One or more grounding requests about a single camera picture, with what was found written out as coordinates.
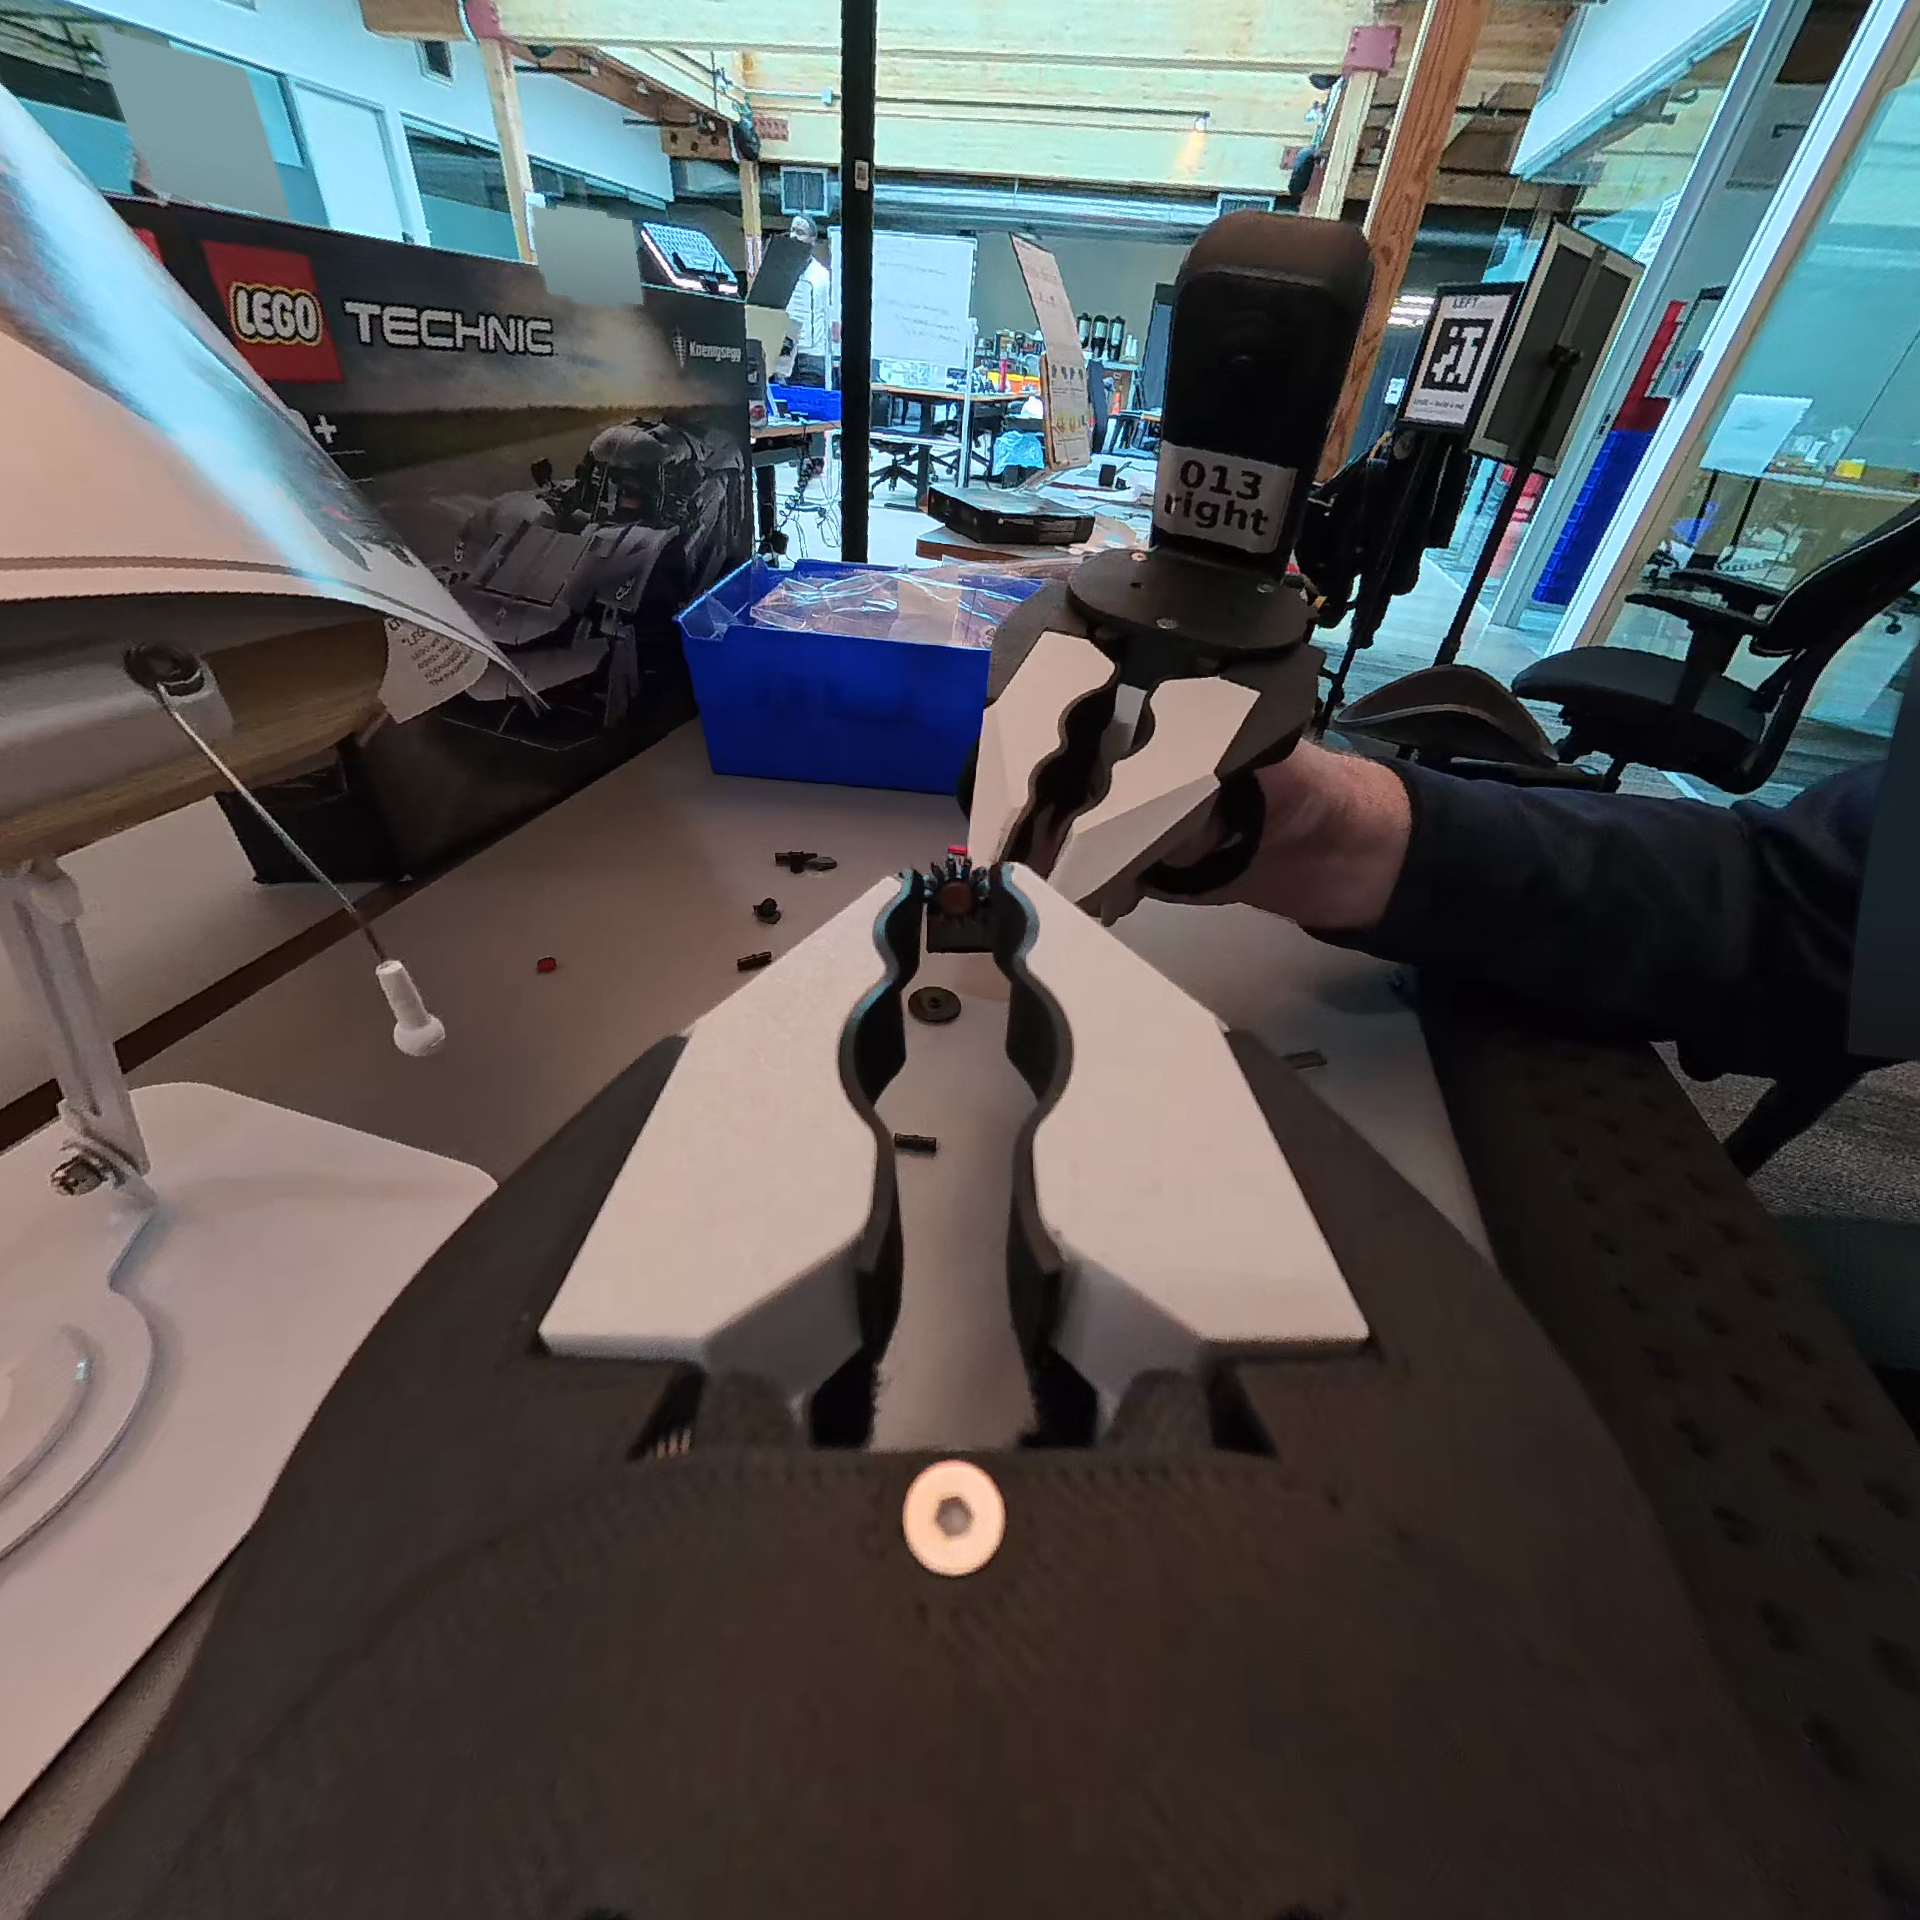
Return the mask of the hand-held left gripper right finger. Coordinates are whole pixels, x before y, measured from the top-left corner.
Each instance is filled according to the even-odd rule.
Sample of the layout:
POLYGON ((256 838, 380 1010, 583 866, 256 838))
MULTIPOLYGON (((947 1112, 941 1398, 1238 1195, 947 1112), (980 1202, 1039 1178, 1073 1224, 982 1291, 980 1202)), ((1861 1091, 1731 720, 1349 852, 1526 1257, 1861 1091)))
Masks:
POLYGON ((1280 1064, 1041 875, 992 872, 1015 1138, 1007 1300, 1041 1444, 1091 1444, 1148 1376, 1372 1339, 1271 1124, 1280 1064))

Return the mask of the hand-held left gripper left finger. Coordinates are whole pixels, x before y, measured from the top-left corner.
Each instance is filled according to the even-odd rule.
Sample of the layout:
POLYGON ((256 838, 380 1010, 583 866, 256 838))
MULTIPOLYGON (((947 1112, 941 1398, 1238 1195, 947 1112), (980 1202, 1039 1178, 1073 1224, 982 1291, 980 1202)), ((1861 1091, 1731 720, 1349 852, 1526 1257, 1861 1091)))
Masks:
POLYGON ((903 1298, 896 1147, 921 875, 872 884, 695 1021, 539 1325, 573 1361, 753 1376, 869 1444, 903 1298))

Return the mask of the person's right hand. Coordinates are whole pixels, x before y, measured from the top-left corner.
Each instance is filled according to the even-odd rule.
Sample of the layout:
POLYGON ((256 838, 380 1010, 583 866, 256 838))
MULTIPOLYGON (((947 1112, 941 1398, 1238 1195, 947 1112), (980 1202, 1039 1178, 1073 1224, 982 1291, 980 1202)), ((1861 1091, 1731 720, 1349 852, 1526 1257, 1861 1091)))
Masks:
POLYGON ((1392 768, 1376 758, 1302 744, 1221 798, 1164 852, 1177 872, 1196 869, 1235 846, 1248 803, 1235 792, 1257 788, 1260 833, 1238 851, 1243 865, 1201 905, 1249 905, 1305 931, 1374 928, 1398 884, 1409 838, 1409 800, 1392 768))

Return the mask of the standing poster board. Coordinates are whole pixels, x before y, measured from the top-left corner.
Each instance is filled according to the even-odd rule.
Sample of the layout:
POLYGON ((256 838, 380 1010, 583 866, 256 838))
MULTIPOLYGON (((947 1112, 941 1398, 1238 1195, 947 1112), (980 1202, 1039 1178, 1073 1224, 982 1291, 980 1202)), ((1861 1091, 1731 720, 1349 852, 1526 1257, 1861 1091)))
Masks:
POLYGON ((1092 457, 1092 395, 1064 276, 1054 254, 1019 234, 1013 234, 1013 254, 1039 328, 1046 468, 1084 468, 1092 457))

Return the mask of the black white marker sign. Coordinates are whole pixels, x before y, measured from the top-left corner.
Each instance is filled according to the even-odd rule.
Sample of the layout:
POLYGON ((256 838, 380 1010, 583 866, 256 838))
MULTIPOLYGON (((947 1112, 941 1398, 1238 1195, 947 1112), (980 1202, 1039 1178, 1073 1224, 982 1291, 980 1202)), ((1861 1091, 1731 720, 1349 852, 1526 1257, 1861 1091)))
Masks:
POLYGON ((1470 436, 1521 297, 1524 285, 1518 282, 1449 284, 1435 290, 1396 428, 1470 436))

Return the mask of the clear plastic parts bags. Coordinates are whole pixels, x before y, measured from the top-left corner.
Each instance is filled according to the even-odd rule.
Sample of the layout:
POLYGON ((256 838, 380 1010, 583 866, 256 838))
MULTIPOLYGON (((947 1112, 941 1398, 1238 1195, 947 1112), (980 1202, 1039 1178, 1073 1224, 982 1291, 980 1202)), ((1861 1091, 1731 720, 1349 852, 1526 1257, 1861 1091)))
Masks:
POLYGON ((1039 587, 1035 579, 963 563, 833 573, 795 568, 742 617, 774 634, 985 651, 996 626, 1039 587))

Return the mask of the black lego set box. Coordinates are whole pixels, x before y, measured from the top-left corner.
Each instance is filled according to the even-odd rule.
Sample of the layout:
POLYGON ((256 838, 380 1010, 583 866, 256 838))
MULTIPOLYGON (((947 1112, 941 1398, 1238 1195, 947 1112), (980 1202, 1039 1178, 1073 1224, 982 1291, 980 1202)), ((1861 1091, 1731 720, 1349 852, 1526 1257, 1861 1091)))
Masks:
POLYGON ((480 849, 695 715, 679 613, 751 553, 742 302, 576 302, 525 262, 109 205, 524 674, 263 792, 336 881, 480 849))

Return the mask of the whiteboard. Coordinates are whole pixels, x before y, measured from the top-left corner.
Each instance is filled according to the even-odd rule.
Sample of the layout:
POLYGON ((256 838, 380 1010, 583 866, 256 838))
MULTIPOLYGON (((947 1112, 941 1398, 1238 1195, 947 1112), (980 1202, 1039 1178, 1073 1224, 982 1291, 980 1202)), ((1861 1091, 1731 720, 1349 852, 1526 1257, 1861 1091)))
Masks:
POLYGON ((915 364, 947 377, 972 356, 975 241, 875 232, 870 274, 870 356, 915 364))

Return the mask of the blue plastic bin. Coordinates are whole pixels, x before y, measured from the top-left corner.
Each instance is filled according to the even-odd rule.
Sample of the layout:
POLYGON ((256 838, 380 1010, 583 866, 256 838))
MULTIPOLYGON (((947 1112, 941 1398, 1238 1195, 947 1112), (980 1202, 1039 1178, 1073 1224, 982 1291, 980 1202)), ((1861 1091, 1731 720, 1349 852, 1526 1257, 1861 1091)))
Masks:
POLYGON ((989 700, 985 651, 765 632, 742 616, 792 569, 749 560, 677 613, 708 766, 719 777, 950 796, 989 700))

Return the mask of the person's right forearm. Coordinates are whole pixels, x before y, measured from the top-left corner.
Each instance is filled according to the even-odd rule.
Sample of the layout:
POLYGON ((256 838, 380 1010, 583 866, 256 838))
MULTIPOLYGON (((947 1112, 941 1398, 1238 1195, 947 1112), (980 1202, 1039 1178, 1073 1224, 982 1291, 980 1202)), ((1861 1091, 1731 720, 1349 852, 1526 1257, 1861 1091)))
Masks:
POLYGON ((1702 1072, 1915 1061, 1915 779, 1885 762, 1780 808, 1405 768, 1382 913, 1310 931, 1670 1042, 1702 1072))

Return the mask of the open instruction book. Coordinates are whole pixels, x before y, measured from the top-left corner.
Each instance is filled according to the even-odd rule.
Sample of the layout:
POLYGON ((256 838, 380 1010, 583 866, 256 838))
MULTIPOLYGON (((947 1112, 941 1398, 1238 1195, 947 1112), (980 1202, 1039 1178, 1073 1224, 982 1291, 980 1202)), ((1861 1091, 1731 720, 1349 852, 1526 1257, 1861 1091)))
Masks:
POLYGON ((4 97, 4 604, 294 602, 400 625, 413 717, 531 688, 24 108, 4 97))

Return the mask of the white book stand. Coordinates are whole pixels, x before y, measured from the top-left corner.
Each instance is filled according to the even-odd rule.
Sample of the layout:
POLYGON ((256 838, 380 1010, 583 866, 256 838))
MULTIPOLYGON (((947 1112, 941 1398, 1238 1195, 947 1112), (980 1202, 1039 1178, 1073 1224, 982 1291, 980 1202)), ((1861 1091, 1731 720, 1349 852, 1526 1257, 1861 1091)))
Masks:
POLYGON ((3 1157, 3 1811, 104 1739, 486 1172, 198 1083, 131 1091, 59 851, 264 740, 239 656, 4 678, 4 954, 59 1112, 3 1157))

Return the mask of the black office chair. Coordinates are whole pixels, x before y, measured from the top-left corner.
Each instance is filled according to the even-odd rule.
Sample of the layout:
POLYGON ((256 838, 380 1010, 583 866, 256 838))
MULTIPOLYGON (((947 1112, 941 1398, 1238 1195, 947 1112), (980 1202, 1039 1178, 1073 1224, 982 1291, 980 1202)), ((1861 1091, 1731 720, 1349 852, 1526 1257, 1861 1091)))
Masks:
POLYGON ((1558 763, 1608 762, 1597 776, 1604 792, 1645 766, 1744 798, 1771 777, 1839 649, 1915 582, 1911 504, 1787 589, 1681 568, 1667 585, 1627 595, 1627 606, 1686 625, 1681 656, 1584 645, 1526 665, 1511 690, 1557 708, 1558 763))

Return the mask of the black dimpled fabric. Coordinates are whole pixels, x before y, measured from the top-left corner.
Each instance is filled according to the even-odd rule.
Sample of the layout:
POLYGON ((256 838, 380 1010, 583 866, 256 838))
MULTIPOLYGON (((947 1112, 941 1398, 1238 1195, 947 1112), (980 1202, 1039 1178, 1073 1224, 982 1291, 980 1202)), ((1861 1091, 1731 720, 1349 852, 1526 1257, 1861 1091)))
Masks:
POLYGON ((1627 1459, 1839 1912, 1915 1916, 1915 1436, 1645 1044, 1420 1024, 1479 1216, 1627 1459))

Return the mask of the black flat case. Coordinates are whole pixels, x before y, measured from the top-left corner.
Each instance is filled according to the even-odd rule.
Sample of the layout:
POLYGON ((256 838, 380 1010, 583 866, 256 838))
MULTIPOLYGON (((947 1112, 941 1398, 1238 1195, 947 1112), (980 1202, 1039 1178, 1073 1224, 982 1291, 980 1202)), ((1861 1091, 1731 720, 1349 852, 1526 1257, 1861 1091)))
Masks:
POLYGON ((947 532, 975 545, 1071 547, 1097 528, 1097 517, 1044 500, 1021 488, 955 488, 931 483, 921 504, 947 532))

